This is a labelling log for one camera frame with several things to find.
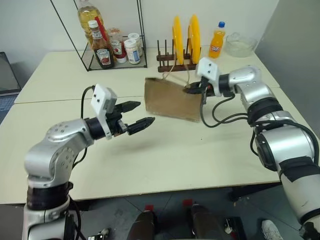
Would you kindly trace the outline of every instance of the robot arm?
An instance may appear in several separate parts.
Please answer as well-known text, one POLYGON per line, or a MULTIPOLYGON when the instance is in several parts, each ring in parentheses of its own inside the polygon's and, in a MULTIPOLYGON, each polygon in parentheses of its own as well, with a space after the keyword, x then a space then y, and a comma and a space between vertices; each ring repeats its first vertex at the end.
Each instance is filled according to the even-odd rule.
POLYGON ((132 125, 124 124, 122 113, 129 112, 140 102, 117 104, 110 88, 97 84, 91 105, 97 117, 76 119, 52 126, 44 139, 27 153, 24 166, 28 173, 27 201, 23 211, 23 240, 74 239, 73 216, 70 205, 69 182, 75 159, 95 140, 137 133, 155 120, 146 117, 132 125))
POLYGON ((283 110, 270 88, 261 81, 257 67, 247 66, 220 75, 212 59, 204 57, 197 65, 196 74, 201 82, 193 83, 186 92, 205 91, 207 97, 240 94, 247 121, 255 131, 259 159, 267 169, 278 172, 302 225, 300 235, 304 239, 320 239, 319 145, 314 134, 283 110))

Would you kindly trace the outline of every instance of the yellow plate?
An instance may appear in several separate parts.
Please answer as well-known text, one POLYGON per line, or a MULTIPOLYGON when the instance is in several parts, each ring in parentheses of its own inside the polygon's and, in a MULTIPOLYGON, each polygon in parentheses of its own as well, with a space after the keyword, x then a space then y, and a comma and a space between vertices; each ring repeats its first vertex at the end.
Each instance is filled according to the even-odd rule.
POLYGON ((189 52, 192 50, 192 62, 198 64, 200 58, 200 28, 198 18, 195 14, 192 15, 188 27, 189 52))
POLYGON ((180 19, 178 16, 175 16, 173 20, 172 37, 173 37, 173 45, 176 52, 176 58, 178 59, 179 63, 182 65, 184 64, 184 44, 183 44, 183 38, 182 38, 180 19))

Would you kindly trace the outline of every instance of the blue bottle cap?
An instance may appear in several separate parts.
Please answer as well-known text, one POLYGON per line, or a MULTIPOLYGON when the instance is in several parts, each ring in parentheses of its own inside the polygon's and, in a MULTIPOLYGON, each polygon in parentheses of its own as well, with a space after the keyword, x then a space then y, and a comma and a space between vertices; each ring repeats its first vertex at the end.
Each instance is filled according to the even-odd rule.
POLYGON ((224 28, 226 23, 224 21, 220 21, 218 27, 219 28, 224 28))

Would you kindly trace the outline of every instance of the white table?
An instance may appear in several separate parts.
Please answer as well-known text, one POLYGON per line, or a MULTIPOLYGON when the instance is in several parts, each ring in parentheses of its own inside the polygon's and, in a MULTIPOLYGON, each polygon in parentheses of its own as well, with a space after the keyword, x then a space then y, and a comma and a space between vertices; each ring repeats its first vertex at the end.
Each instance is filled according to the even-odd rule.
MULTIPOLYGON (((283 91, 272 90, 283 108, 307 126, 283 91)), ((129 100, 142 104, 123 115, 125 123, 150 116, 145 111, 143 97, 123 97, 118 102, 129 100)), ((208 119, 212 106, 220 100, 218 97, 208 100, 204 109, 208 119)), ((243 111, 237 96, 219 107, 217 115, 225 117, 243 111)), ((0 204, 26 201, 24 159, 27 151, 44 137, 49 127, 79 118, 79 112, 80 100, 23 103, 12 107, 0 125, 0 204)), ((86 100, 84 116, 94 116, 89 100, 86 100)), ((142 132, 132 136, 123 134, 110 141, 100 139, 89 147, 85 160, 71 174, 74 188, 70 194, 76 200, 86 200, 279 181, 277 173, 264 168, 251 153, 251 134, 244 120, 207 128, 201 122, 156 116, 155 122, 142 132)))
MULTIPOLYGON (((129 68, 112 70, 94 70, 87 72, 76 52, 51 52, 42 60, 38 68, 26 83, 15 103, 34 103, 58 100, 81 99, 83 90, 91 85, 102 84, 112 88, 118 97, 144 95, 146 77, 161 77, 158 72, 156 48, 147 49, 148 68, 129 68)), ((259 58, 253 54, 249 57, 236 58, 222 52, 216 63, 222 74, 242 68, 245 65, 255 65, 262 71, 263 81, 270 88, 278 88, 275 81, 259 58)), ((199 81, 195 71, 190 71, 190 82, 199 81)), ((174 74, 187 78, 187 73, 174 74)))

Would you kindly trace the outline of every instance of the white jar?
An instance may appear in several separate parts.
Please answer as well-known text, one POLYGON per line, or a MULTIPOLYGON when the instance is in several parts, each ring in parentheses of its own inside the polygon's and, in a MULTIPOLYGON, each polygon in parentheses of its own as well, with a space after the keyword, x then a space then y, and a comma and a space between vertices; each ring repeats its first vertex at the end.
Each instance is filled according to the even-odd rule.
POLYGON ((125 40, 124 47, 125 47, 126 54, 128 55, 129 62, 131 64, 140 63, 140 56, 139 56, 137 41, 134 39, 125 40))
POLYGON ((129 39, 134 39, 136 41, 136 45, 138 47, 139 56, 141 57, 142 54, 143 54, 143 51, 142 51, 142 41, 141 41, 140 35, 138 33, 132 32, 132 33, 128 34, 128 38, 129 39))

